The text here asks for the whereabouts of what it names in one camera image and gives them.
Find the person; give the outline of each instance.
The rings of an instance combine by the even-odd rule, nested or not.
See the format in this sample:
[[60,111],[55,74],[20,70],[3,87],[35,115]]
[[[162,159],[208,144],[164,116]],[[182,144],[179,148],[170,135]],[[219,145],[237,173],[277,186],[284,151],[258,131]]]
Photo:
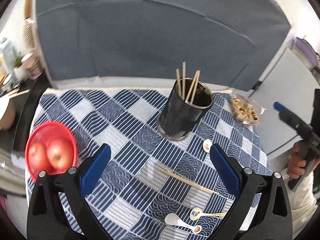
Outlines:
[[306,238],[312,235],[313,230],[318,231],[320,208],[316,204],[317,200],[313,196],[313,171],[320,163],[320,157],[316,158],[311,167],[310,174],[301,182],[296,192],[293,192],[288,187],[289,179],[297,179],[303,175],[306,166],[306,161],[302,160],[297,153],[300,150],[299,142],[296,142],[291,150],[291,158],[288,163],[288,179],[285,179],[285,185],[289,196],[291,211],[292,211],[292,225],[293,225],[293,239],[311,239]]

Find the red apple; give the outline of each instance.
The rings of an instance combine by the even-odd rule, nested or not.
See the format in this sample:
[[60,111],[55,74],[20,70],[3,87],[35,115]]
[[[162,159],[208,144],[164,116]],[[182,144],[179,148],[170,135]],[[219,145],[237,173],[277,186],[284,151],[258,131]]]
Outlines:
[[38,171],[49,172],[52,166],[49,163],[45,146],[42,143],[34,143],[29,150],[29,162]]
[[50,164],[56,170],[66,170],[73,163],[73,146],[64,138],[53,139],[47,147]]

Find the wooden chopstick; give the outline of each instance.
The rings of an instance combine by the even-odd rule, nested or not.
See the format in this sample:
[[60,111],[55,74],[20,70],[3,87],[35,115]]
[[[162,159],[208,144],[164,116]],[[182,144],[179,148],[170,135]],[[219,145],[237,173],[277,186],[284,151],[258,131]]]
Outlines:
[[177,180],[180,180],[180,181],[184,182],[185,184],[188,184],[188,185],[190,185],[190,186],[192,186],[192,187],[195,187],[195,188],[197,188],[197,189],[199,189],[199,190],[202,190],[202,191],[204,191],[204,192],[206,192],[206,193],[209,193],[209,194],[215,193],[215,194],[218,194],[218,195],[220,194],[219,192],[213,191],[213,190],[208,189],[208,188],[206,188],[206,187],[202,187],[201,185],[196,184],[196,183],[193,182],[193,181],[190,181],[190,180],[188,180],[188,179],[185,179],[185,178],[183,178],[183,177],[181,177],[181,176],[173,173],[172,171],[163,170],[163,169],[161,169],[161,168],[158,168],[158,169],[159,169],[159,171],[161,171],[162,173],[164,173],[164,174],[166,174],[166,175],[169,175],[169,176],[171,176],[171,177],[173,177],[173,178],[175,178],[175,179],[177,179]]
[[194,86],[194,88],[193,88],[193,92],[192,92],[192,97],[191,97],[191,100],[190,100],[190,104],[193,104],[193,99],[195,99],[195,94],[196,94],[196,90],[197,90],[199,78],[200,78],[200,70],[198,70],[198,75],[197,75],[197,77],[196,77],[196,82],[195,82],[195,86]]
[[221,91],[211,91],[211,93],[221,93],[221,94],[231,94],[233,92],[232,89],[226,89]]
[[197,79],[197,76],[198,76],[198,71],[199,71],[199,70],[196,71],[195,76],[193,77],[193,80],[192,80],[191,86],[190,86],[190,88],[189,88],[188,95],[187,95],[187,97],[186,97],[186,101],[185,101],[185,102],[187,102],[187,101],[189,100],[189,97],[190,97],[191,92],[192,92],[193,85],[195,84],[196,79]]
[[12,94],[12,95],[9,96],[9,98],[11,99],[11,98],[15,98],[15,97],[17,97],[17,96],[21,96],[21,95],[23,95],[23,94],[28,93],[29,91],[30,91],[30,89],[24,90],[24,91],[22,91],[22,92],[20,92],[20,93]]
[[181,97],[181,84],[180,84],[180,71],[176,69],[177,83],[178,83],[178,94]]
[[19,89],[20,88],[16,88],[16,89],[14,89],[14,90],[12,90],[12,91],[10,91],[9,93],[7,93],[7,95],[12,95],[12,94],[15,94],[15,93],[17,93],[18,91],[19,91]]
[[184,100],[186,90],[186,62],[182,63],[182,100]]

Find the hand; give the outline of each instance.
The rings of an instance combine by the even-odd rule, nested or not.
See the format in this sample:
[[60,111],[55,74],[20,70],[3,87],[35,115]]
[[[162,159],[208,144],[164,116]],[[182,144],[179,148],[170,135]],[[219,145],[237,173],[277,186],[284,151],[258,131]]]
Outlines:
[[[305,170],[303,167],[306,166],[307,161],[302,160],[297,153],[300,150],[299,142],[294,143],[291,153],[291,160],[288,163],[288,174],[290,175],[291,179],[298,179],[301,175],[304,174]],[[314,171],[315,168],[320,163],[320,157],[316,158],[315,162],[313,163],[310,172]]]

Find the potted plant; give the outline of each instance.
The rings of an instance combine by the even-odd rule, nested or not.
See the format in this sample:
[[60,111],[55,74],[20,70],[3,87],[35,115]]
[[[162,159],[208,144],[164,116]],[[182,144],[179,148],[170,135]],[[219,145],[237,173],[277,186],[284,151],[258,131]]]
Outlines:
[[19,53],[13,60],[14,74],[21,82],[28,79],[28,73],[21,62],[22,58],[23,56],[21,55],[21,53]]

